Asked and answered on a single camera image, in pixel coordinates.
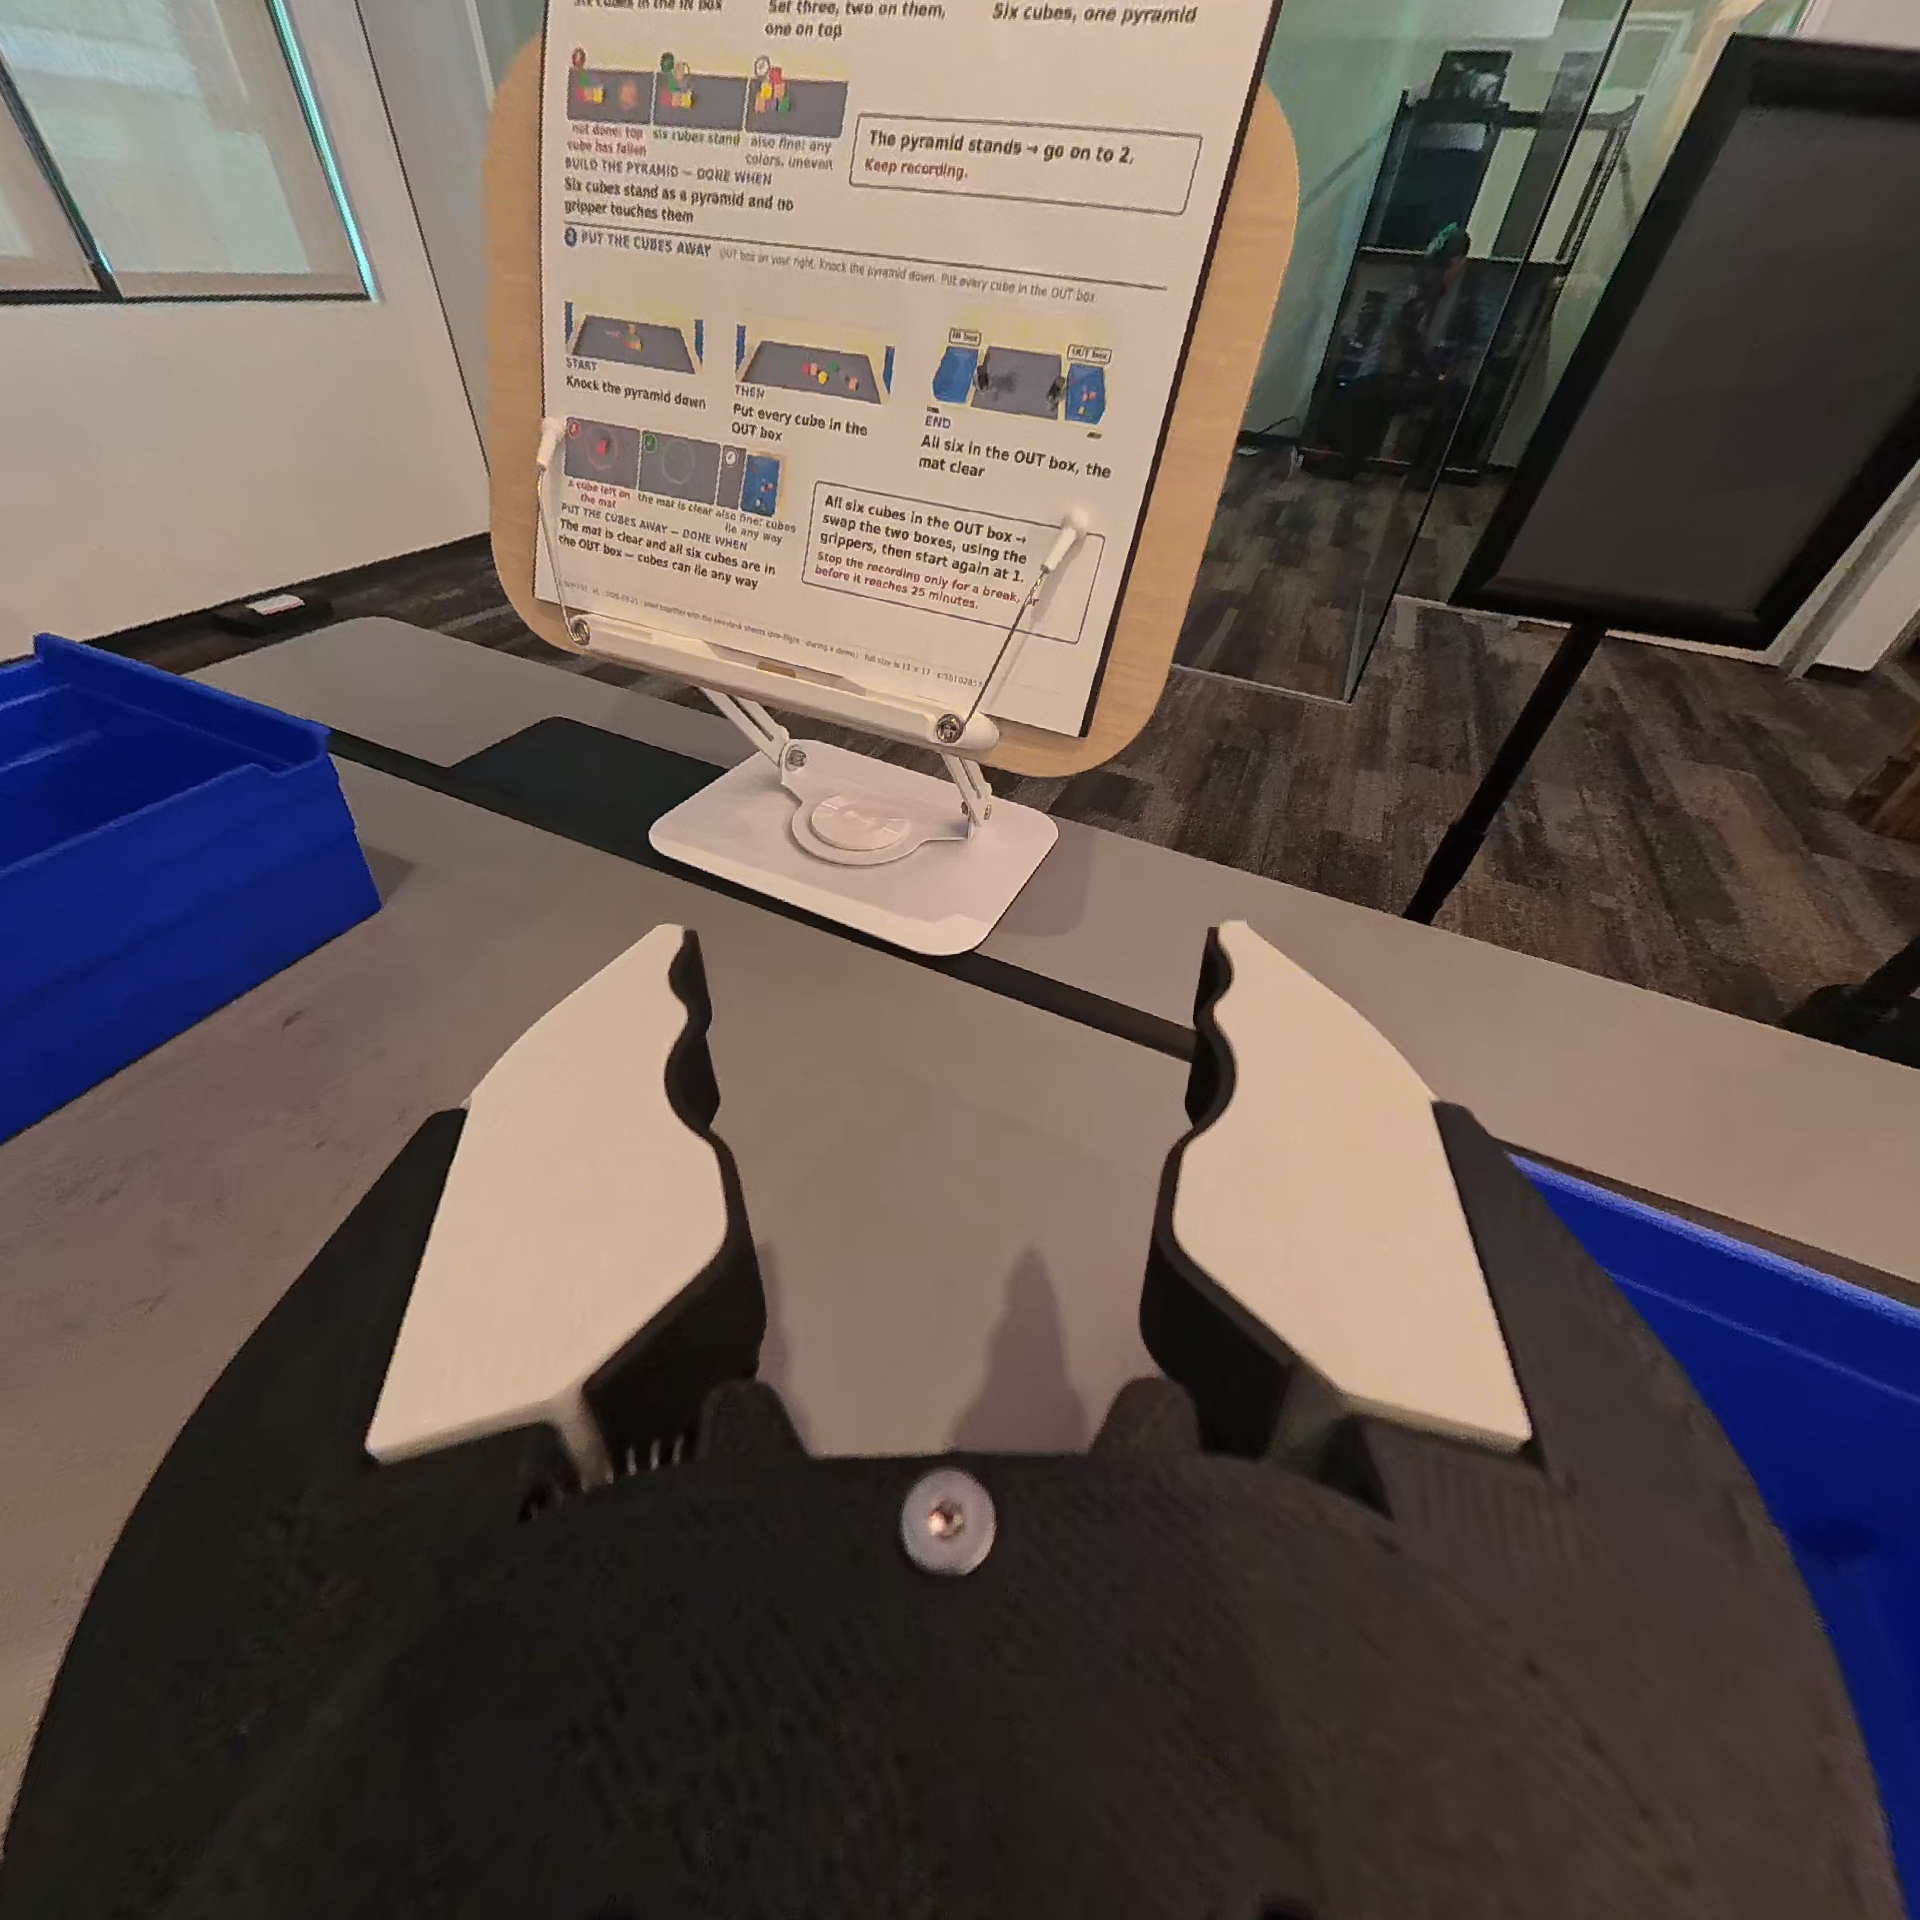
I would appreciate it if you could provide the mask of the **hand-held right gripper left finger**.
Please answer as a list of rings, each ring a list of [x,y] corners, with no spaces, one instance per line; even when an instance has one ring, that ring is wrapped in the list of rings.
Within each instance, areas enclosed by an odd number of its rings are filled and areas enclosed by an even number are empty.
[[[663,923],[475,1084],[375,1402],[375,1461],[543,1426],[597,1487],[757,1378],[767,1296],[717,1132],[711,1019],[699,935]]]

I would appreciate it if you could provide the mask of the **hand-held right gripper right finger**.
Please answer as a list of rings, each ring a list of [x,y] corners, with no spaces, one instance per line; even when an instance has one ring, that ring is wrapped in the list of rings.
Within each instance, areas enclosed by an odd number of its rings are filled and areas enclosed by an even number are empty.
[[[1353,1418],[1499,1457],[1528,1447],[1433,1091],[1240,919],[1208,935],[1187,1119],[1142,1336],[1213,1450],[1309,1450]]]

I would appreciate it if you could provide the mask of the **blue plastic storage bin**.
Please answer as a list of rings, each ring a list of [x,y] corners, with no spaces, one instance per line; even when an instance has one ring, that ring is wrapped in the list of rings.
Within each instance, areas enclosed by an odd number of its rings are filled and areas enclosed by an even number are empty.
[[[1829,1627],[1919,1914],[1917,1285],[1515,1155],[1690,1373]]]
[[[2,673],[2,1139],[379,911],[330,731],[40,635]]]

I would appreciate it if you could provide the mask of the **black framed floor sign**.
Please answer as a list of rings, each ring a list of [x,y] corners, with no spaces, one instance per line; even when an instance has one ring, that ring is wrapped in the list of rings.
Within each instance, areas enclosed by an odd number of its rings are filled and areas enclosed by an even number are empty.
[[[1451,603],[1566,629],[1432,923],[1610,633],[1762,653],[1919,457],[1919,53],[1733,37]]]

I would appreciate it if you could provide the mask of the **printed instruction sheet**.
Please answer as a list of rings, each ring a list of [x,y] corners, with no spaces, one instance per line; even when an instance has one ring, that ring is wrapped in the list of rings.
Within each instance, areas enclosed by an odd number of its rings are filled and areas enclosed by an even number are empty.
[[[549,4],[536,583],[1088,729],[1279,4]]]

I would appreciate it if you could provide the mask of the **black metal shelf rack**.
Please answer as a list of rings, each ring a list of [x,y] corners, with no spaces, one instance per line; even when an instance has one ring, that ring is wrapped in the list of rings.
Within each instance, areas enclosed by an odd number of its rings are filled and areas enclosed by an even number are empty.
[[[1498,463],[1557,300],[1537,258],[1566,165],[1546,108],[1507,99],[1509,53],[1449,50],[1383,147],[1303,427],[1306,464],[1351,482],[1471,481]]]

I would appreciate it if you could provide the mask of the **glass window white frame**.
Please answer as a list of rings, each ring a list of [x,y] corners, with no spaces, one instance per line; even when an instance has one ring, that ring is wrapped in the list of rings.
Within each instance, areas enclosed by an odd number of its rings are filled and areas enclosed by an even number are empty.
[[[7,305],[374,298],[290,4],[2,4]]]

